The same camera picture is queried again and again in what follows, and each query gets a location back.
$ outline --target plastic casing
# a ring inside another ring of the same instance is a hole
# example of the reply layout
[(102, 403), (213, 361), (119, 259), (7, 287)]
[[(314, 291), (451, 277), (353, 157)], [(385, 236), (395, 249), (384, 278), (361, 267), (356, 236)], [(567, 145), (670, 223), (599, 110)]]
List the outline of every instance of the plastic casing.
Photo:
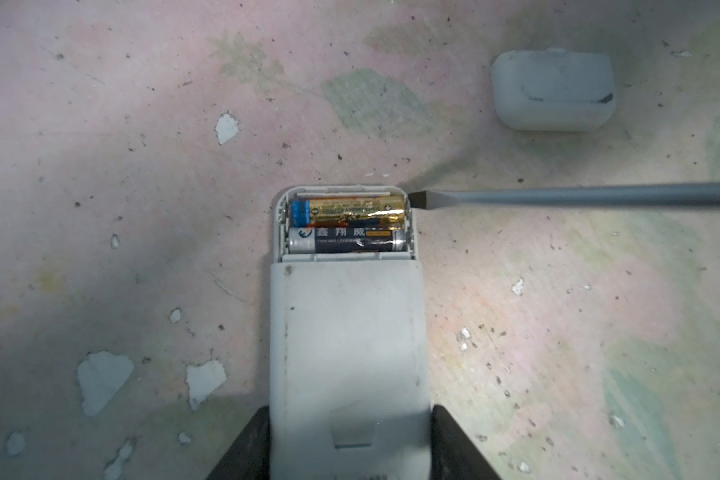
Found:
[(616, 85), (603, 54), (512, 51), (490, 66), (494, 108), (516, 130), (590, 131), (616, 110)]
[(271, 269), (272, 480), (425, 480), (430, 399), (424, 279), (406, 197), (406, 251), (288, 254), (297, 197), (405, 196), (294, 187), (276, 204)]

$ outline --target gold battery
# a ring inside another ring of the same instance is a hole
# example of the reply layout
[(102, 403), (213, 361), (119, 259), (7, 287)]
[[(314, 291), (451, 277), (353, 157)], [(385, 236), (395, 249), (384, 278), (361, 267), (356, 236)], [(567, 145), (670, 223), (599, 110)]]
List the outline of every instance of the gold battery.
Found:
[(292, 226), (387, 226), (401, 224), (405, 200), (399, 196), (297, 199), (291, 202)]

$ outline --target white patch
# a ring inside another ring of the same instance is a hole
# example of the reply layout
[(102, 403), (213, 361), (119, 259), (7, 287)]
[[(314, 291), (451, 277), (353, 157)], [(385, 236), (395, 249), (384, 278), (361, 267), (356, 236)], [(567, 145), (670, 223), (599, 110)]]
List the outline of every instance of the white patch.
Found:
[(626, 426), (626, 422), (615, 415), (611, 415), (610, 418), (608, 418), (608, 422), (610, 422), (614, 428), (624, 428), (624, 426)]
[(176, 440), (179, 441), (179, 445), (189, 445), (192, 443), (192, 437), (188, 436), (184, 432), (180, 433), (178, 437), (176, 437)]
[(123, 475), (123, 467), (130, 460), (130, 456), (134, 453), (134, 443), (128, 439), (119, 450), (117, 456), (104, 468), (104, 480), (117, 480)]
[(190, 410), (200, 407), (206, 398), (226, 380), (224, 366), (219, 360), (211, 360), (201, 366), (186, 368), (186, 385), (190, 389)]
[(525, 288), (525, 280), (523, 280), (523, 277), (520, 277), (517, 283), (512, 285), (512, 291), (515, 295), (520, 296), (523, 294), (523, 289)]
[(170, 312), (170, 315), (168, 315), (168, 319), (171, 323), (178, 323), (179, 320), (181, 320), (181, 308), (176, 307)]
[(11, 432), (5, 440), (5, 453), (9, 457), (15, 457), (22, 453), (27, 447), (27, 439), (19, 432)]
[(224, 145), (238, 133), (240, 128), (237, 126), (237, 120), (230, 115), (230, 112), (219, 117), (219, 121), (216, 122), (216, 138), (219, 140), (219, 145)]
[(112, 355), (105, 350), (89, 353), (77, 366), (83, 414), (92, 417), (101, 412), (133, 370), (134, 363), (125, 355)]

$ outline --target battery label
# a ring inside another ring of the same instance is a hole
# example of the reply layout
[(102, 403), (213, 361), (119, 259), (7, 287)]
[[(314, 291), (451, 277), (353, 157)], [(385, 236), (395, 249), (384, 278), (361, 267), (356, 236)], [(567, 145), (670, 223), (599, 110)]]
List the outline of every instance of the battery label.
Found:
[(291, 228), (291, 254), (346, 254), (349, 252), (399, 252), (405, 248), (399, 228), (369, 226), (318, 226)]
[(405, 216), (403, 197), (311, 198), (291, 202), (293, 226), (386, 226)]

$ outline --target table surface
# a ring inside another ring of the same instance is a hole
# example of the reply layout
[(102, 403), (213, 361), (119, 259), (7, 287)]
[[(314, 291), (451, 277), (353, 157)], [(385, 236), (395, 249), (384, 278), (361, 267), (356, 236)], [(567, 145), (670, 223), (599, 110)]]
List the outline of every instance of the table surface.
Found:
[[(599, 130), (497, 119), (491, 59), (551, 46), (610, 56)], [(286, 187), (703, 180), (720, 0), (4, 0), (0, 478), (204, 478), (267, 401)], [(720, 478), (720, 211), (418, 229), (432, 399), (504, 478)]]

